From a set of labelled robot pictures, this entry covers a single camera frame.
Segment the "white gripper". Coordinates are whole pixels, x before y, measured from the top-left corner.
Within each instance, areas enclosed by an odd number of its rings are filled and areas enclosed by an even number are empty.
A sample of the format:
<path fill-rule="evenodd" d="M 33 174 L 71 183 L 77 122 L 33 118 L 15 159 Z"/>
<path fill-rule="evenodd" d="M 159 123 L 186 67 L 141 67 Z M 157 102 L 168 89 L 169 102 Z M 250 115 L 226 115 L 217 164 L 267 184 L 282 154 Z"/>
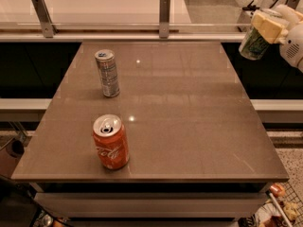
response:
<path fill-rule="evenodd" d="M 287 5 L 278 5 L 275 11 L 282 18 L 256 11 L 251 24 L 262 38 L 269 44 L 279 44 L 287 34 L 285 44 L 279 48 L 281 57 L 292 67 L 303 73 L 303 14 Z"/>

